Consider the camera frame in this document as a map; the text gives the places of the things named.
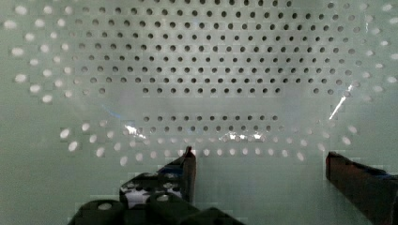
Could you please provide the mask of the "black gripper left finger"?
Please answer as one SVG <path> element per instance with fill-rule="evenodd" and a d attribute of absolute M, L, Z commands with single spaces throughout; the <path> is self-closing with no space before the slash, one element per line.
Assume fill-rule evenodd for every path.
<path fill-rule="evenodd" d="M 169 192 L 184 201 L 193 200 L 196 180 L 196 156 L 188 146 L 181 157 L 156 172 L 143 172 L 119 188 L 119 200 L 128 208 L 146 203 L 154 193 Z"/>

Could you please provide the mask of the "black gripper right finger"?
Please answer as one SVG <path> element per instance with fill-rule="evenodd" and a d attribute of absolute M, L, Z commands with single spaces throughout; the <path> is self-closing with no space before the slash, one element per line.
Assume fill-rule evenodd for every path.
<path fill-rule="evenodd" d="M 329 152 L 326 178 L 374 225 L 397 225 L 396 175 Z"/>

